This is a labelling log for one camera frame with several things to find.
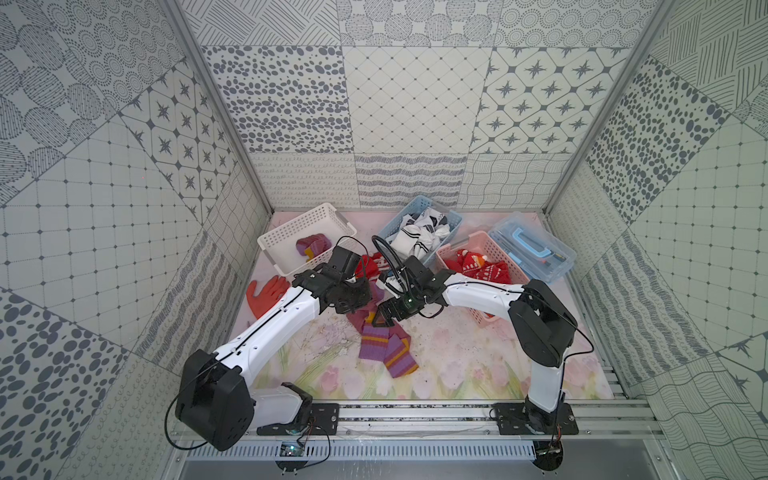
red knit glove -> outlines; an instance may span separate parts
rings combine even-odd
[[[275,275],[270,278],[270,281],[266,283],[258,295],[253,296],[253,293],[256,291],[256,280],[253,280],[245,292],[245,297],[248,300],[248,306],[250,306],[253,316],[256,319],[261,318],[264,313],[267,313],[270,308],[275,306],[275,303],[285,295],[289,288],[290,283],[288,283],[284,276]]]

blue lid handle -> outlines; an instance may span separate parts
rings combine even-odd
[[[512,234],[512,238],[517,240],[518,243],[520,243],[523,247],[525,247],[529,252],[533,253],[538,258],[545,258],[545,257],[549,257],[550,255],[552,255],[551,250],[549,250],[546,247],[544,247],[543,250],[536,250],[528,242],[523,240],[522,236],[523,236],[523,229],[521,229],[520,227],[518,227],[518,229],[515,230],[515,232]]]

blue plastic basket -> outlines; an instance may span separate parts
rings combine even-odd
[[[402,222],[402,218],[405,215],[413,215],[415,217],[418,217],[422,214],[424,210],[427,209],[427,207],[432,207],[441,214],[444,214],[448,218],[448,226],[451,227],[451,233],[448,234],[446,238],[443,239],[443,241],[438,245],[437,248],[435,248],[429,255],[427,255],[424,259],[422,259],[422,263],[425,265],[429,265],[434,259],[435,254],[437,253],[438,248],[442,247],[446,243],[449,243],[453,237],[456,236],[456,233],[458,232],[458,226],[462,224],[462,216],[457,214],[455,211],[450,210],[441,204],[435,202],[431,198],[427,198],[424,195],[419,195],[411,202],[406,205],[405,208],[400,210],[400,213],[395,215],[395,218],[392,219],[391,222],[386,224],[386,227],[384,227],[379,232],[379,237],[381,238],[387,238],[390,235],[393,235],[397,232],[397,230],[400,229],[400,223]]]

black cable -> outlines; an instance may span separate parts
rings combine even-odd
[[[291,303],[293,303],[293,301],[295,299],[299,298],[299,296],[302,293],[304,293],[304,290],[306,290],[306,289],[302,288],[298,295],[296,295],[288,303],[283,305],[283,308],[285,308],[286,306],[289,306]],[[176,396],[174,397],[174,399],[170,401],[170,404],[168,405],[168,408],[165,411],[165,420],[163,421],[163,429],[165,431],[165,439],[168,441],[168,443],[170,443],[170,446],[174,447],[176,450],[194,450],[194,449],[198,449],[198,448],[208,444],[208,442],[203,442],[203,443],[201,443],[199,445],[195,445],[195,446],[191,446],[191,447],[182,447],[182,446],[177,445],[173,440],[171,440],[170,439],[170,435],[168,435],[168,415],[170,414],[170,409],[173,408],[174,403],[176,403],[176,401],[179,399],[179,397],[181,396],[181,393],[184,390],[188,389],[190,387],[190,385],[192,385],[192,383],[196,382],[197,379],[199,379],[202,375],[208,373],[215,366],[219,365],[224,360],[230,358],[230,356],[232,356],[237,350],[239,350],[243,345],[245,345],[245,342],[247,342],[248,339],[250,339],[250,337],[253,336],[254,333],[258,332],[261,329],[261,327],[265,326],[267,324],[267,322],[269,322],[271,319],[275,318],[277,316],[277,314],[280,313],[280,312],[282,312],[282,309],[277,310],[275,313],[272,314],[272,316],[270,318],[264,320],[263,323],[261,325],[259,325],[253,332],[249,333],[248,336],[246,336],[245,339],[243,339],[243,341],[240,342],[240,345],[236,346],[235,349],[232,352],[229,352],[222,359],[217,360],[213,365],[209,366],[208,368],[206,368],[202,372],[200,372],[197,375],[195,375],[195,377],[192,380],[190,380],[189,382],[187,382],[187,384],[183,388],[179,389],[179,393],[177,393]]]
[[[382,257],[384,257],[384,260],[386,260],[386,262],[389,264],[389,269],[392,271],[392,275],[403,287],[402,292],[397,289],[393,289],[393,291],[400,296],[404,296],[406,293],[411,293],[411,285],[408,279],[408,270],[406,270],[405,266],[402,264],[402,261],[400,260],[397,252],[394,251],[394,249],[389,245],[389,243],[387,243],[386,240],[379,237],[378,235],[372,236],[371,241],[373,242],[373,246],[376,247],[379,253],[382,254]],[[391,287],[391,284],[389,283],[386,283],[386,285],[387,287]]]
[[[368,253],[368,247],[366,247],[360,240],[357,240],[355,237],[351,237],[350,235],[344,235],[342,237],[339,237],[339,239],[336,241],[336,245],[333,246],[333,248],[336,248],[339,246],[339,243],[341,242],[342,238],[351,238],[352,240],[355,240],[357,243],[360,244],[363,250],[366,251],[366,261],[362,265],[362,279],[364,281],[368,281],[368,262],[371,261],[371,254]]]
[[[559,427],[559,425],[558,425],[558,413],[560,412],[560,404],[562,403],[562,402],[561,402],[561,397],[560,397],[560,396],[562,395],[562,392],[563,392],[563,381],[565,381],[565,362],[566,362],[566,361],[567,361],[569,358],[571,358],[572,356],[576,356],[576,355],[586,355],[587,353],[592,353],[592,352],[594,352],[594,344],[592,343],[592,340],[590,340],[590,339],[589,339],[589,337],[588,337],[588,336],[586,336],[586,335],[584,334],[584,332],[582,332],[582,331],[581,331],[581,329],[580,329],[580,328],[578,328],[578,326],[576,326],[576,325],[574,325],[573,323],[571,323],[571,321],[570,321],[569,319],[565,318],[564,316],[560,315],[559,313],[558,313],[558,315],[559,315],[559,316],[560,316],[562,319],[564,319],[566,322],[568,322],[568,325],[570,325],[570,326],[574,327],[574,329],[576,329],[576,331],[577,331],[577,332],[579,332],[579,333],[581,334],[581,336],[583,336],[583,337],[584,337],[584,339],[586,339],[586,340],[589,342],[589,346],[590,346],[590,349],[589,349],[589,350],[587,350],[587,351],[585,351],[585,352],[569,353],[569,354],[567,354],[565,357],[563,357],[563,374],[562,374],[562,376],[560,377],[560,389],[558,390],[558,406],[556,406],[556,407],[554,408],[554,426],[555,426],[555,429],[559,429],[559,428],[560,428],[560,427]],[[554,431],[552,432],[552,437],[550,437],[550,439],[549,439],[549,446],[550,446],[550,447],[552,447],[552,444],[553,444],[553,443],[554,443]]]
[[[444,309],[444,308],[445,308],[445,307],[444,307],[443,305],[441,305],[441,306],[440,306],[440,310],[438,310],[438,311],[437,311],[437,313],[435,313],[434,315],[431,315],[431,316],[427,316],[427,315],[423,314],[423,313],[421,312],[421,310],[420,310],[420,311],[419,311],[419,315],[423,316],[424,318],[435,318],[437,315],[439,315],[439,314],[441,314],[441,313],[442,313],[442,311],[443,311],[443,309]]]
[[[328,432],[326,432],[326,430],[325,430],[325,429],[324,429],[324,428],[323,428],[321,425],[315,425],[315,426],[316,426],[318,429],[320,429],[320,430],[323,430],[323,433],[325,433],[325,434],[326,434],[326,439],[328,440],[328,453],[326,453],[326,457],[325,457],[324,459],[320,460],[319,462],[315,462],[315,463],[313,463],[313,464],[310,464],[310,465],[304,465],[303,467],[301,467],[301,468],[298,468],[298,470],[304,470],[305,468],[313,467],[313,466],[315,466],[315,465],[320,465],[321,463],[323,463],[324,461],[326,461],[326,460],[327,460],[328,458],[330,458],[330,456],[331,456],[331,437],[330,437],[330,435],[328,435]]]
[[[232,352],[229,352],[221,360],[216,361],[213,365],[209,366],[202,372],[198,373],[192,380],[187,382],[187,384],[182,389],[179,389],[179,393],[177,393],[174,399],[170,401],[170,404],[168,405],[168,408],[165,411],[165,421],[163,422],[163,429],[165,430],[165,439],[168,441],[168,443],[170,443],[170,446],[174,447],[176,450],[195,450],[200,447],[204,447],[205,445],[208,445],[208,442],[203,442],[199,445],[195,445],[192,447],[181,447],[179,445],[176,445],[176,443],[170,439],[170,435],[168,435],[168,414],[170,413],[170,409],[173,408],[174,403],[176,403],[176,401],[179,399],[179,397],[181,396],[181,393],[184,390],[188,389],[189,386],[192,385],[193,382],[197,381],[197,379],[200,378],[201,375],[203,375],[204,373],[208,373],[209,371],[212,370],[213,367],[217,366],[218,364],[222,363],[224,360],[229,358],[230,355],[232,355]]]
[[[524,290],[507,290],[507,289],[505,289],[505,288],[502,288],[502,287],[500,287],[500,286],[498,286],[498,285],[491,285],[490,283],[484,283],[484,282],[471,282],[471,281],[468,281],[468,282],[456,282],[456,283],[449,283],[448,285],[446,285],[446,286],[445,286],[445,288],[448,288],[449,286],[454,286],[454,285],[467,285],[468,283],[473,283],[473,284],[476,284],[476,285],[485,285],[485,286],[490,286],[490,287],[493,287],[493,288],[495,288],[496,290],[501,290],[502,292],[506,292],[506,293],[525,293],[525,291],[524,291]]]

clear plastic storage box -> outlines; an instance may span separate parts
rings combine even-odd
[[[576,261],[576,252],[544,228],[515,212],[490,229],[488,235],[531,278],[552,283]]]
[[[400,212],[395,215],[395,218],[392,218],[392,220],[386,224],[386,227],[382,228],[382,230],[379,232],[379,237],[381,238],[387,238],[390,235],[394,235],[397,233],[397,230],[400,230],[400,224],[402,222],[402,218],[405,215],[413,215],[418,217],[424,210],[429,207],[434,208],[441,214],[444,214],[446,218],[448,218],[448,226],[451,228],[451,233],[449,233],[449,235],[444,238],[442,242],[440,242],[438,248],[435,248],[432,252],[429,253],[429,255],[422,258],[422,263],[427,266],[435,259],[437,250],[446,243],[450,242],[453,237],[456,236],[456,233],[458,232],[458,226],[462,224],[461,215],[435,202],[431,198],[425,197],[424,195],[417,195],[416,198],[411,200],[405,208],[400,210]]]

